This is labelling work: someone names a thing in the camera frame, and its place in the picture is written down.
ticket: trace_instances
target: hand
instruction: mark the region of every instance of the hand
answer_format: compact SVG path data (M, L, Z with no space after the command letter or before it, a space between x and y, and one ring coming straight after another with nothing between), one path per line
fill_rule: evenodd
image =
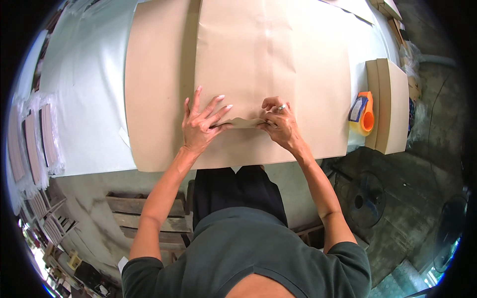
M262 103L262 109L266 109L269 112L263 115L262 119L267 123L259 124L257 128L268 132L273 141L292 154L295 154L302 147L306 146L306 143L301 138L290 103L286 103L285 108L278 110L278 107L282 105L284 105L284 101L279 96L265 98Z
M212 114L219 102L224 99L224 95L219 95L209 102L207 107L199 113L199 97L202 86L198 86L194 92L194 102L192 109L189 109L189 98L184 101L184 119L182 120L182 133L184 135L184 147L190 152L199 156L216 135L233 127L232 124L222 124L212 127L217 123L231 108L232 105L222 107L217 113Z

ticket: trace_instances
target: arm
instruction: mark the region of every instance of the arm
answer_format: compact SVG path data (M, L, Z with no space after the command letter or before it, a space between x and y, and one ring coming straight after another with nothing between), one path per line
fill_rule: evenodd
M286 103L284 109L278 110L277 107L282 105L283 100L278 96L266 98L262 108L269 112L263 116L263 119L275 123L277 127L274 128L263 123L259 124L257 128L268 132L271 139L290 151L300 165L308 182L311 197L318 209L318 215L326 230L323 251L327 253L332 246L340 242L356 243L356 239L344 220L340 202L330 181L314 160L308 144L300 135L290 103Z
M224 106L216 114L210 116L216 105L224 99L224 95L220 95L214 97L203 112L199 113L201 90L202 87L199 86L194 93L191 110L188 105L189 99L186 98L184 102L185 112L182 121L184 145L179 149L174 161L146 199L129 259L155 257L161 260L159 232L171 210L182 180L212 139L222 131L232 128L231 124L210 128L232 108L232 105Z

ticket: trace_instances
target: black pants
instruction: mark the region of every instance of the black pants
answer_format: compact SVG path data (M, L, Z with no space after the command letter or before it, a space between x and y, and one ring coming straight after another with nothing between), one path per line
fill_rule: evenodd
M268 212L288 227L280 191L259 165L197 170L194 183L193 228L212 212L228 207L250 207Z

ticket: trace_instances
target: white table surface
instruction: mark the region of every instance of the white table surface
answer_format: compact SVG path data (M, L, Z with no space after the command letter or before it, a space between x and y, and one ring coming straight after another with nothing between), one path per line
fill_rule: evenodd
M399 49L386 18L366 0L374 25L342 11L349 42L351 103L367 91L365 62L388 58L399 65ZM127 132L124 65L137 0L115 0L88 15L61 15L43 62L40 91L57 92L58 127L65 171L83 175L136 169L131 149L119 131ZM350 132L348 152L364 145Z

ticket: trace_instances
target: person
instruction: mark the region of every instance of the person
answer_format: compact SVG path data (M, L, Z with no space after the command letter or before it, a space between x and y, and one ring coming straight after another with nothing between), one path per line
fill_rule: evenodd
M184 145L146 199L139 228L122 272L130 297L366 297L371 273L341 212L326 175L300 136L289 103L263 101L258 129L293 154L303 170L324 228L323 252L288 229L278 187L259 165L197 170L194 238L177 261L164 268L159 232L179 185L199 155L231 124L214 126L231 108L212 114L224 95L199 112L202 87L184 102Z

